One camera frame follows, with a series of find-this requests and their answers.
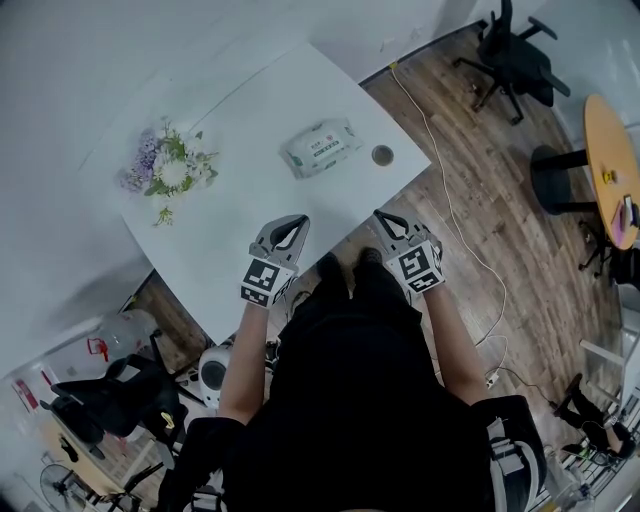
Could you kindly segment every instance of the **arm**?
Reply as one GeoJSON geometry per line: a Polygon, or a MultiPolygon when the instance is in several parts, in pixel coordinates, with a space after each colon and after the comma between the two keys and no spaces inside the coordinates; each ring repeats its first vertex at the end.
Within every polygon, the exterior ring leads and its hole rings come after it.
{"type": "Polygon", "coordinates": [[[222,381],[218,416],[247,424],[264,401],[269,310],[247,303],[222,381]]]}
{"type": "Polygon", "coordinates": [[[423,294],[444,387],[469,405],[489,398],[482,360],[478,355],[446,285],[423,294]]]}

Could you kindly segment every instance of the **purple flower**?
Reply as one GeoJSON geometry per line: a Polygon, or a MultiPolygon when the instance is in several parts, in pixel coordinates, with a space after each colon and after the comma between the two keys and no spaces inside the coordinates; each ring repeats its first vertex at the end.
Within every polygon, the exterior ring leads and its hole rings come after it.
{"type": "Polygon", "coordinates": [[[156,132],[147,128],[140,134],[140,140],[138,144],[138,151],[142,153],[155,153],[157,146],[156,132]]]}
{"type": "Polygon", "coordinates": [[[134,170],[125,171],[122,169],[120,171],[120,186],[128,190],[129,192],[142,192],[142,188],[145,184],[145,181],[138,173],[134,170]]]}
{"type": "Polygon", "coordinates": [[[144,182],[151,181],[153,177],[153,162],[156,160],[158,140],[155,131],[147,128],[140,134],[138,154],[133,161],[133,173],[144,182]]]}
{"type": "Polygon", "coordinates": [[[138,152],[133,161],[133,172],[140,176],[144,181],[150,181],[153,177],[153,162],[156,160],[156,153],[138,152]]]}

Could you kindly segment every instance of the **black office chair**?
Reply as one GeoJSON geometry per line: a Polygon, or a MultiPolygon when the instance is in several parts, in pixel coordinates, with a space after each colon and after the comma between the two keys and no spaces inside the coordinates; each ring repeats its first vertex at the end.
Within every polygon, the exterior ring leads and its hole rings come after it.
{"type": "Polygon", "coordinates": [[[150,336],[155,360],[133,354],[114,361],[100,379],[54,384],[51,390],[59,396],[51,405],[41,402],[43,407],[89,447],[97,445],[104,432],[126,437],[140,425],[156,438],[164,464],[172,468],[172,448],[183,433],[188,411],[178,397],[184,391],[160,356],[156,342],[160,334],[155,331],[150,336]],[[124,378],[127,368],[135,374],[124,378]]]}
{"type": "Polygon", "coordinates": [[[591,256],[589,256],[589,259],[586,263],[580,263],[578,265],[578,270],[580,272],[586,270],[587,268],[589,268],[591,263],[593,263],[593,261],[598,258],[598,270],[593,273],[593,277],[597,279],[602,275],[604,264],[613,257],[615,247],[611,243],[611,240],[609,240],[607,232],[604,229],[604,224],[602,224],[602,221],[600,221],[600,219],[598,219],[598,224],[596,227],[592,226],[588,222],[585,222],[584,220],[581,220],[578,224],[580,227],[587,229],[596,243],[591,256]]]}
{"type": "Polygon", "coordinates": [[[458,58],[453,62],[455,67],[465,63],[493,78],[493,85],[482,99],[472,108],[478,112],[493,94],[502,88],[509,96],[517,116],[511,119],[516,125],[524,119],[517,95],[529,94],[548,107],[553,106],[553,89],[565,96],[571,91],[551,73],[551,61],[544,53],[527,41],[538,32],[544,32],[553,39],[558,36],[549,27],[535,18],[529,17],[530,28],[520,35],[511,33],[513,6],[511,0],[501,0],[502,12],[496,20],[491,12],[491,27],[486,37],[480,34],[478,56],[482,64],[469,59],[458,58]]]}
{"type": "Polygon", "coordinates": [[[618,284],[630,284],[640,290],[640,249],[612,249],[611,278],[618,284]]]}

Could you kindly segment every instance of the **black chair leg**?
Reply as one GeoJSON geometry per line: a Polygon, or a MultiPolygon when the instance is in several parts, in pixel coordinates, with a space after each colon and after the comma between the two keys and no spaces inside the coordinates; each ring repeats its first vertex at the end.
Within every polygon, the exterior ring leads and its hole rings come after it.
{"type": "Polygon", "coordinates": [[[511,84],[508,84],[507,86],[505,86],[504,89],[507,92],[507,96],[509,96],[509,99],[511,100],[511,104],[513,105],[513,108],[518,113],[516,117],[511,119],[511,124],[515,126],[524,119],[524,114],[522,113],[522,109],[520,108],[520,103],[518,103],[518,98],[516,98],[516,93],[513,92],[513,87],[511,86],[511,84]]]}
{"type": "Polygon", "coordinates": [[[587,260],[587,262],[586,262],[586,263],[584,263],[584,264],[580,263],[580,264],[578,265],[578,270],[579,270],[580,272],[582,272],[585,268],[587,268],[589,265],[591,265],[591,262],[592,262],[593,260],[595,260],[595,259],[596,259],[596,256],[598,256],[598,255],[600,254],[600,252],[601,252],[601,247],[600,247],[600,245],[598,245],[598,246],[593,250],[593,252],[591,253],[591,256],[589,256],[589,259],[587,260]]]}
{"type": "Polygon", "coordinates": [[[493,94],[498,90],[498,87],[500,87],[498,85],[498,82],[493,82],[493,85],[487,91],[487,93],[482,97],[482,99],[478,103],[476,103],[473,107],[471,107],[473,111],[479,112],[480,109],[485,106],[485,104],[487,103],[487,100],[491,98],[491,96],[493,96],[493,94]]]}
{"type": "Polygon", "coordinates": [[[490,67],[485,66],[484,64],[480,64],[479,62],[473,62],[472,60],[465,59],[464,57],[459,57],[456,60],[454,60],[453,61],[453,67],[457,68],[463,62],[467,66],[471,66],[472,68],[476,68],[478,71],[484,73],[485,75],[489,75],[490,77],[494,78],[493,70],[490,67]]]}

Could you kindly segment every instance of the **wooden floor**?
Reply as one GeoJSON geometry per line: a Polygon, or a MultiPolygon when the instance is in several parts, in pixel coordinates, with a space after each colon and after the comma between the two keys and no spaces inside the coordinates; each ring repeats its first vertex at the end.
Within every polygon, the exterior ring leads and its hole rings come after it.
{"type": "MultiPolygon", "coordinates": [[[[620,316],[617,297],[606,279],[596,280],[592,272],[578,271],[578,263],[590,251],[578,227],[580,217],[548,216],[532,192],[529,157],[534,148],[548,144],[561,151],[570,149],[551,110],[521,97],[526,119],[512,127],[511,105],[506,96],[496,94],[483,111],[472,111],[471,105],[477,101],[472,85],[486,90],[489,82],[474,69],[454,69],[450,63],[458,56],[475,59],[476,32],[476,28],[465,29],[432,45],[403,61],[396,74],[427,115],[466,243],[506,285],[504,318],[494,331],[509,339],[503,366],[527,382],[539,384],[550,399],[557,400],[573,375],[587,369],[580,339],[607,346],[615,343],[620,316]]],[[[480,340],[500,314],[502,285],[460,242],[444,193],[442,171],[420,114],[388,71],[364,89],[433,162],[392,202],[413,210],[442,241],[448,286],[471,336],[480,340]]],[[[591,198],[583,172],[572,172],[574,196],[591,198]]],[[[350,267],[360,248],[372,244],[375,240],[363,225],[334,252],[350,267]]],[[[314,272],[309,271],[289,290],[286,306],[281,301],[272,312],[269,336],[275,337],[286,323],[285,308],[290,308],[298,292],[312,289],[316,282],[314,272]]],[[[154,314],[190,356],[202,350],[206,336],[158,276],[142,291],[139,305],[154,314]]],[[[414,305],[425,311],[421,302],[414,305]]],[[[432,347],[426,315],[423,325],[432,347]]],[[[478,347],[487,369],[500,363],[504,348],[501,337],[490,338],[478,347]]],[[[590,372],[600,385],[615,391],[619,378],[615,370],[591,367],[590,372]]],[[[499,375],[492,394],[527,396],[545,443],[560,446],[577,438],[576,431],[552,417],[535,389],[523,386],[505,371],[499,375]]]]}

